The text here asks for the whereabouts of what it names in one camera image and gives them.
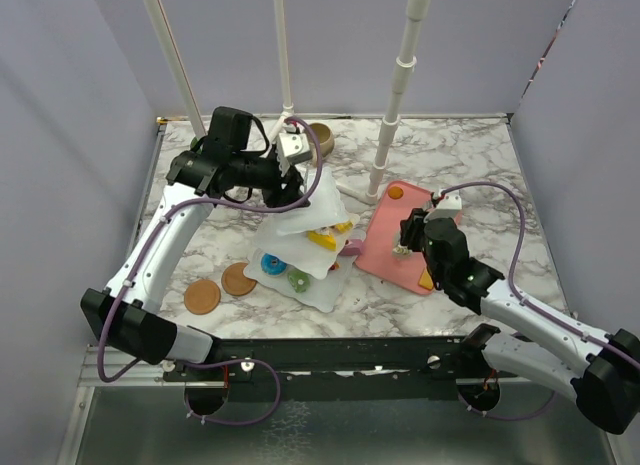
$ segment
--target pink cutting board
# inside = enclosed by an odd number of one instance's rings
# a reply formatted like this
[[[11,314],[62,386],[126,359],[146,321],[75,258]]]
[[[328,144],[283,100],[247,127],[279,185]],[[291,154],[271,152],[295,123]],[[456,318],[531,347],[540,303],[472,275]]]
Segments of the pink cutting board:
[[[389,187],[400,187],[404,192],[402,198],[391,198],[387,193]],[[422,254],[414,253],[401,260],[391,255],[393,239],[400,231],[400,220],[407,219],[411,209],[422,208],[430,198],[431,192],[424,188],[400,180],[391,182],[371,217],[364,251],[356,259],[356,266],[412,292],[420,295],[430,294],[432,290],[418,285],[418,280],[426,269]]]

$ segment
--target cork coaster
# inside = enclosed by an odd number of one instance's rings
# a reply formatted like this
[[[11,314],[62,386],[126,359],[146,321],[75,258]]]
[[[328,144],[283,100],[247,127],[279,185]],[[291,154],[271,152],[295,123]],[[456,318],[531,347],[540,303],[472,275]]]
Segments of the cork coaster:
[[[184,305],[195,315],[209,313],[220,303],[220,288],[211,280],[198,280],[184,292]]]
[[[247,265],[248,263],[243,262],[234,263],[222,274],[222,288],[229,295],[241,297],[255,288],[258,282],[244,276]]]

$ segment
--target white pole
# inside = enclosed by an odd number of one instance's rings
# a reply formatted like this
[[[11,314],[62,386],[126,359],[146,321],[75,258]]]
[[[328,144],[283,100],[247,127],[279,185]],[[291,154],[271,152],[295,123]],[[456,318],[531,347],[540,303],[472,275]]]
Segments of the white pole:
[[[206,135],[206,131],[204,129],[204,123],[202,123],[202,116],[198,110],[196,98],[193,94],[193,90],[191,89],[191,85],[189,84],[187,72],[184,69],[182,59],[180,58],[180,53],[178,52],[178,47],[173,37],[173,33],[171,32],[169,20],[167,19],[167,14],[162,6],[162,2],[160,0],[143,1],[147,8],[147,13],[149,14],[151,23],[153,24],[153,28],[156,31],[156,37],[158,37],[164,56],[169,64],[171,73],[173,74],[173,79],[175,80],[176,85],[178,85],[178,90],[180,91],[182,100],[187,107],[187,116],[189,117],[189,121],[193,127],[193,132],[197,138],[204,137]]]
[[[289,56],[287,54],[287,26],[284,16],[284,0],[273,0],[278,36],[278,59],[280,61],[280,84],[282,87],[282,108],[293,114],[291,99],[291,78],[289,76]]]
[[[375,203],[378,200],[378,187],[382,182],[382,176],[387,168],[387,155],[393,137],[400,123],[400,103],[402,95],[407,89],[409,77],[416,65],[416,49],[422,21],[427,16],[427,10],[431,0],[409,0],[407,4],[407,23],[402,36],[400,54],[396,58],[391,82],[391,99],[387,106],[387,112],[382,119],[380,133],[378,135],[378,150],[369,175],[369,188],[365,194],[367,203]]]
[[[272,143],[276,139],[276,137],[280,133],[280,130],[282,130],[282,127],[284,127],[284,121],[290,116],[291,116],[291,113],[287,112],[286,110],[280,114],[280,117],[278,117],[278,120],[276,121],[276,123],[273,124],[273,127],[271,127],[271,130],[267,132],[267,138],[269,139],[269,143]]]

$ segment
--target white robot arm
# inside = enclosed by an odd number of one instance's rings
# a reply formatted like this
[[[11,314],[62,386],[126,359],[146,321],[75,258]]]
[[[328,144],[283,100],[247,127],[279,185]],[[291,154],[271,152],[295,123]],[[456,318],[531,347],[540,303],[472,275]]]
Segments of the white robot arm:
[[[265,138],[265,150],[245,150],[252,123]],[[207,359],[215,337],[157,316],[171,274],[193,234],[211,214],[213,202],[226,197],[230,189],[260,189],[273,211],[308,203],[306,196],[312,190],[302,194],[303,178],[291,165],[312,155],[306,136],[296,138],[293,147],[283,139],[271,147],[256,117],[216,108],[207,136],[173,160],[158,208],[131,256],[102,291],[88,289],[82,298],[81,308],[101,349],[108,341],[152,364],[163,359],[191,363]]]
[[[517,287],[513,266],[505,279],[471,257],[454,221],[455,207],[438,211],[439,203],[455,199],[441,192],[437,196],[441,198],[432,198],[427,210],[413,209],[401,222],[397,248],[421,252],[436,289],[457,305],[504,323],[532,341],[490,327],[494,330],[478,346],[487,364],[545,385],[574,401],[599,427],[622,433],[640,409],[638,338],[623,329],[612,335],[580,323]]]

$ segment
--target marble tabletop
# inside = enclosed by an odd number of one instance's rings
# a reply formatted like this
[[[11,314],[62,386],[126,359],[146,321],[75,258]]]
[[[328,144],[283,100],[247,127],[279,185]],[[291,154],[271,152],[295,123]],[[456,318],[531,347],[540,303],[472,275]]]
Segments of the marble tabletop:
[[[327,163],[336,179],[364,190],[380,121],[309,121],[326,123],[333,130],[336,149]],[[264,123],[268,130],[273,121]],[[187,149],[192,137],[189,122],[167,124],[145,224],[158,206],[171,160]],[[251,144],[261,147],[258,139],[257,133],[252,133]],[[472,180],[491,180],[512,188],[527,212],[527,233],[516,282],[526,292],[566,311],[504,119],[403,120],[389,153],[383,186],[398,179],[432,190]],[[256,195],[251,202],[258,205],[260,194]],[[464,209],[460,227],[467,235],[472,255],[506,273],[518,233],[513,203],[505,194],[489,188],[466,189],[461,196]],[[360,214],[358,228],[366,230],[374,207],[343,198],[348,211]],[[302,305],[259,284],[244,297],[233,297],[222,290],[220,305],[208,315],[187,311],[183,303],[187,286],[201,278],[220,284],[227,266],[246,261],[261,220],[262,216],[256,213],[214,210],[194,235],[173,273],[160,315],[222,338],[451,335],[466,334],[486,321],[458,307],[442,292],[419,296],[381,282],[358,268],[354,268],[330,313]]]

